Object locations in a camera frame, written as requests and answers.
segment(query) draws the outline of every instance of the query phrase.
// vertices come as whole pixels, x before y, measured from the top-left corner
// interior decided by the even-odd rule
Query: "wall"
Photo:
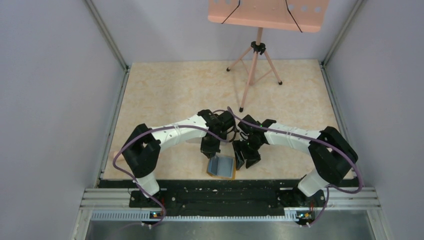
[[[71,237],[123,71],[83,1],[0,1],[0,239]]]
[[[328,66],[394,239],[422,239],[424,1],[367,1]]]
[[[330,0],[318,33],[265,29],[262,40],[269,55],[323,60],[355,2]],[[209,22],[207,0],[94,3],[128,63],[233,60],[256,39],[254,27]]]

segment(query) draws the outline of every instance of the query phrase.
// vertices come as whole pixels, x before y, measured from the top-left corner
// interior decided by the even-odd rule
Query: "robotic arm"
[[[312,157],[315,169],[303,177],[293,189],[294,195],[299,199],[298,201],[302,201],[305,197],[311,197],[328,184],[339,185],[351,166],[337,152],[328,150],[319,143],[293,136],[290,133],[322,140],[342,150],[354,163],[358,160],[355,151],[334,127],[328,126],[322,131],[311,131],[289,127],[271,119],[266,119],[260,123],[250,115],[245,116],[243,120],[268,128],[268,130],[258,129],[243,122],[238,124],[241,130],[241,140],[232,142],[237,170],[244,163],[246,163],[246,168],[250,168],[259,162],[261,155],[258,150],[263,144],[287,146]],[[195,126],[196,129],[179,127],[184,125]],[[211,158],[220,152],[220,141],[202,129],[209,130],[221,139],[226,139],[228,130],[232,126],[235,126],[235,120],[230,112],[224,111],[218,115],[208,109],[202,110],[186,120],[163,126],[170,127],[170,129],[145,135],[125,149],[122,154],[141,187],[150,195],[154,195],[160,189],[153,173],[160,152],[181,142],[193,138],[202,138],[200,151],[206,157]],[[140,124],[132,132],[125,145],[150,129],[163,127],[148,128],[145,124]],[[289,134],[272,130],[285,131]]]

